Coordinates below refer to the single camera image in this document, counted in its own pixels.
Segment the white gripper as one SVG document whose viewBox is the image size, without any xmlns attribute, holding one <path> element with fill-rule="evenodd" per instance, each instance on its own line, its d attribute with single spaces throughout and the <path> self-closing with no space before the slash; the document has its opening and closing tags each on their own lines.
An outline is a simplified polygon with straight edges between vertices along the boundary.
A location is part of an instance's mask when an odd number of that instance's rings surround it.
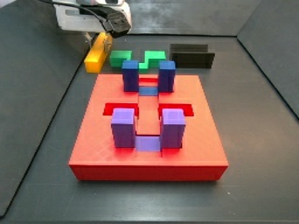
<svg viewBox="0 0 299 224">
<path fill-rule="evenodd" d="M 131 10 L 126 0 L 54 0 L 56 18 L 63 30 L 106 32 L 114 39 L 133 28 Z"/>
</svg>

